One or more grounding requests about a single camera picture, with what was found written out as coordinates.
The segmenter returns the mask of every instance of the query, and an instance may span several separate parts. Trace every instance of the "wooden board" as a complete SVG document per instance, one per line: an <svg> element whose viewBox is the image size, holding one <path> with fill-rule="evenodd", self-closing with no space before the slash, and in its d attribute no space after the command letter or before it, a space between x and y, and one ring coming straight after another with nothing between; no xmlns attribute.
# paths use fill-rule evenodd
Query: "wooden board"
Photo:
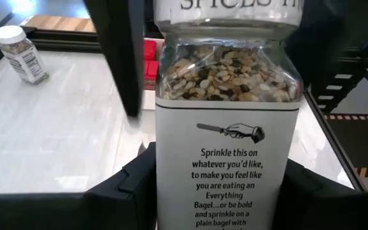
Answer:
<svg viewBox="0 0 368 230"><path fill-rule="evenodd" d="M27 19L23 26L37 27L60 31L96 32L91 19L79 19L60 16L34 15Z"/></svg>

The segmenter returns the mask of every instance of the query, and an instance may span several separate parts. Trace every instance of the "small spice bottle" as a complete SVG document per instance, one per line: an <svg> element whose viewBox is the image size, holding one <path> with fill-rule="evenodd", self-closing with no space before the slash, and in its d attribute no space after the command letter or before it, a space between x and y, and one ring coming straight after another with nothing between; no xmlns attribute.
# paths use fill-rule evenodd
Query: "small spice bottle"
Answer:
<svg viewBox="0 0 368 230"><path fill-rule="evenodd" d="M20 26L0 27L0 48L24 81L37 84L49 76L35 45Z"/></svg>

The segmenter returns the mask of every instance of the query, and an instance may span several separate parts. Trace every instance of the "bottle label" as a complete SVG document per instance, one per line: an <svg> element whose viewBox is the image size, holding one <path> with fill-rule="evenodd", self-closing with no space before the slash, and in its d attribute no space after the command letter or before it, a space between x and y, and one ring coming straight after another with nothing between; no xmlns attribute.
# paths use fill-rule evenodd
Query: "bottle label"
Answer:
<svg viewBox="0 0 368 230"><path fill-rule="evenodd" d="M160 229L270 229L299 103L156 99Z"/></svg>
<svg viewBox="0 0 368 230"><path fill-rule="evenodd" d="M9 60L13 69L20 77L29 81L36 82L46 73L46 67L42 63L42 59L33 47L18 55L13 55L2 51L4 56Z"/></svg>
<svg viewBox="0 0 368 230"><path fill-rule="evenodd" d="M299 26L303 0L179 0L171 5L171 23L257 20Z"/></svg>

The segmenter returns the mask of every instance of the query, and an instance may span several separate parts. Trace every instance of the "spice jar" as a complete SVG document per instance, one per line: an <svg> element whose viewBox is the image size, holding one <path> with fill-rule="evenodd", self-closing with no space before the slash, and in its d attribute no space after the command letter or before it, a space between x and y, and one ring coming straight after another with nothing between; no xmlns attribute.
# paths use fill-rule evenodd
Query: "spice jar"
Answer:
<svg viewBox="0 0 368 230"><path fill-rule="evenodd" d="M156 11L158 228L271 229L303 91L282 40L303 1L168 7Z"/></svg>
<svg viewBox="0 0 368 230"><path fill-rule="evenodd" d="M37 84L49 76L35 45L20 26L0 27L0 49L24 81Z"/></svg>

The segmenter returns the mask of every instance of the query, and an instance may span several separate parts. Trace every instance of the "white countertop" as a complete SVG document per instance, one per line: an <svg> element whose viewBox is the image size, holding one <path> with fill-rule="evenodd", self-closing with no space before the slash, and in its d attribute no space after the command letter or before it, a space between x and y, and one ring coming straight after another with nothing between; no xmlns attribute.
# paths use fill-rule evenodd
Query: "white countertop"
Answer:
<svg viewBox="0 0 368 230"><path fill-rule="evenodd" d="M103 55L40 53L51 75L37 86L0 60L0 194L83 192L155 141L154 92L132 128ZM305 102L289 158L352 187Z"/></svg>

